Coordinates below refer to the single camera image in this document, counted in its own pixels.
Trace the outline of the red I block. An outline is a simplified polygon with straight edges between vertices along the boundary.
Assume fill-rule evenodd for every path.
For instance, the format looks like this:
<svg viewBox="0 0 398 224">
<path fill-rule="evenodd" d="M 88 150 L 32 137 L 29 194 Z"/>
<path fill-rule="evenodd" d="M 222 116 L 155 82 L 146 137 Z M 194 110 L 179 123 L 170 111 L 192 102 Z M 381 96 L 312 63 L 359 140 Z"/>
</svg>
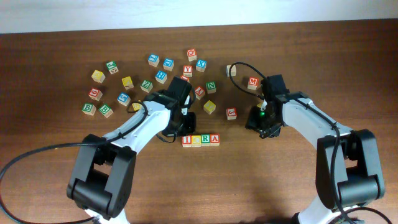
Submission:
<svg viewBox="0 0 398 224">
<path fill-rule="evenodd" d="M 192 147 L 192 137 L 191 137 L 191 135 L 182 137 L 182 146 L 183 147 Z"/>
</svg>

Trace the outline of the green R block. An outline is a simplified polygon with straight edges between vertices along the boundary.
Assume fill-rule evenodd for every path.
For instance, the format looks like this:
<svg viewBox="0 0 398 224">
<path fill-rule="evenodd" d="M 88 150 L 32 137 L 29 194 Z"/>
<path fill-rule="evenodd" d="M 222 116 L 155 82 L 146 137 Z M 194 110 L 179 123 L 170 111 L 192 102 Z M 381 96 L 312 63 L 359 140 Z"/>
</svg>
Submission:
<svg viewBox="0 0 398 224">
<path fill-rule="evenodd" d="M 201 146 L 202 147 L 206 147 L 206 146 L 210 146 L 210 145 L 211 145 L 210 135 L 209 134 L 202 134 L 201 135 Z"/>
</svg>

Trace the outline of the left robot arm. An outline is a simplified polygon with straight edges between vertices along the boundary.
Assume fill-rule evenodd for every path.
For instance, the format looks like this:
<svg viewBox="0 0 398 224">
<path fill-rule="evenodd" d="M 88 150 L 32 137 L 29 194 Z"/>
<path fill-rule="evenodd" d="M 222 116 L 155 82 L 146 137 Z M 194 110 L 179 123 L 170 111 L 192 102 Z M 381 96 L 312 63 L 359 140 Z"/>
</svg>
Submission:
<svg viewBox="0 0 398 224">
<path fill-rule="evenodd" d="M 78 151 L 67 185 L 67 197 L 93 223 L 127 223 L 124 207 L 131 193 L 136 157 L 158 136 L 176 139 L 194 133 L 196 116 L 191 84 L 172 79 L 166 90 L 147 95 L 124 124 L 102 137 L 89 134 Z"/>
</svg>

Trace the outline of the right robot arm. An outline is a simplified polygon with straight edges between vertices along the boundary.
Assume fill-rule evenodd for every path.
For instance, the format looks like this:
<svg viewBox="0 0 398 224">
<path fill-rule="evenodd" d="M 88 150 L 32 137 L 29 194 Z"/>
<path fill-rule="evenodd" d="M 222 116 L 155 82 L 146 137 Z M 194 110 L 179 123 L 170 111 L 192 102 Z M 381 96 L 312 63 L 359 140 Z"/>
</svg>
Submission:
<svg viewBox="0 0 398 224">
<path fill-rule="evenodd" d="M 282 75 L 266 77 L 261 89 L 263 103 L 251 108 L 246 129 L 265 139 L 290 126 L 317 152 L 317 196 L 292 223 L 353 223 L 349 213 L 367 210 L 369 203 L 383 198 L 385 181 L 370 130 L 355 131 L 335 121 L 301 91 L 290 92 Z"/>
</svg>

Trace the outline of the red A block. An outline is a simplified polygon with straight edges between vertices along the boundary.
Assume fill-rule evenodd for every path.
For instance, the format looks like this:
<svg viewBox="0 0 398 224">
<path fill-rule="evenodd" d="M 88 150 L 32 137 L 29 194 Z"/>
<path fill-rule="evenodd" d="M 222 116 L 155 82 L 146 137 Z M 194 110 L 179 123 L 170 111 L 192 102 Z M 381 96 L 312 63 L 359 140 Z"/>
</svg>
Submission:
<svg viewBox="0 0 398 224">
<path fill-rule="evenodd" d="M 211 134 L 210 135 L 210 145 L 211 146 L 219 146 L 220 145 L 220 135 L 219 134 Z"/>
</svg>

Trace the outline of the yellow C block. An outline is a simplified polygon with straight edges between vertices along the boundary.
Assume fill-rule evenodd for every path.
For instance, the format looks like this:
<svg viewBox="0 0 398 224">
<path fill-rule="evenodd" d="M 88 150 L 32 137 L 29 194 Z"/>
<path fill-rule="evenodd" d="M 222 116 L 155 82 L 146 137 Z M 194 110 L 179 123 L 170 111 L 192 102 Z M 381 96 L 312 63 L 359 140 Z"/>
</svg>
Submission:
<svg viewBox="0 0 398 224">
<path fill-rule="evenodd" d="M 192 136 L 192 147 L 201 147 L 201 135 Z"/>
</svg>

